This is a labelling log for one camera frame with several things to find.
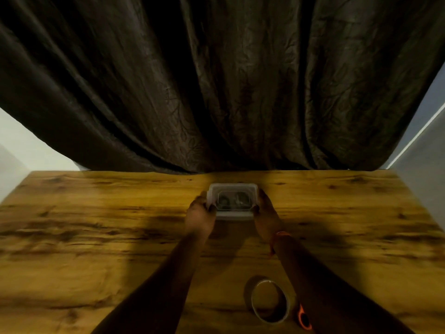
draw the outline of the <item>curtain fold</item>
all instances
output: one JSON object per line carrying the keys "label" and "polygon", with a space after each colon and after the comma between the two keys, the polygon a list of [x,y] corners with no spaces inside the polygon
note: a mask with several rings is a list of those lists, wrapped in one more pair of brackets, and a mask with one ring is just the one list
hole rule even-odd
{"label": "curtain fold", "polygon": [[0,0],[0,107],[92,170],[374,170],[445,0]]}

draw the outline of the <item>object inside container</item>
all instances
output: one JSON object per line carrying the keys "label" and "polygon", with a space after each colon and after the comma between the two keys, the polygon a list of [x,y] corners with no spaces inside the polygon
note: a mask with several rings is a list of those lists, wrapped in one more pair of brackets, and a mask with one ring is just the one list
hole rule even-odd
{"label": "object inside container", "polygon": [[249,193],[244,191],[221,191],[216,200],[219,211],[249,211],[252,206]]}

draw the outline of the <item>hand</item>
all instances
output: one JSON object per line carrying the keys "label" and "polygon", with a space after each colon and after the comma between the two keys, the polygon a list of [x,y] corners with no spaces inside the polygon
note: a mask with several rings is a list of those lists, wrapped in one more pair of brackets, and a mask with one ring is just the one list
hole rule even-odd
{"label": "hand", "polygon": [[266,193],[260,189],[258,206],[253,208],[256,230],[261,238],[270,243],[271,238],[280,231],[284,231],[284,223],[278,217],[272,202]]}
{"label": "hand", "polygon": [[206,241],[212,233],[216,219],[216,206],[206,208],[207,192],[201,192],[190,204],[186,213],[186,235],[196,235],[200,240]]}

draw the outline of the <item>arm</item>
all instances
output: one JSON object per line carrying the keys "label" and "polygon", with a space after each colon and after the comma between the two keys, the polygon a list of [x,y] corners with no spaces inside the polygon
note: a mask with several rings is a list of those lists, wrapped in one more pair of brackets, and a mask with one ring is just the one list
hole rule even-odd
{"label": "arm", "polygon": [[273,248],[317,333],[413,334],[388,311],[335,275],[298,240],[274,237],[284,230],[284,224],[262,190],[254,215],[259,235],[269,243],[274,241]]}
{"label": "arm", "polygon": [[213,230],[216,209],[201,194],[185,218],[185,236],[141,286],[120,303],[92,334],[174,333],[199,256]]}

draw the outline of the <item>forearm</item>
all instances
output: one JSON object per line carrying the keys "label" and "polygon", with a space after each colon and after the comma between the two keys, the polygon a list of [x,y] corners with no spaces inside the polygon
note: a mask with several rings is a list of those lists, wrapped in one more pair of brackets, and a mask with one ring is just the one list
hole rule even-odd
{"label": "forearm", "polygon": [[93,331],[174,333],[205,239],[184,237],[166,261]]}
{"label": "forearm", "polygon": [[413,334],[319,262],[298,240],[278,237],[274,250],[318,333]]}

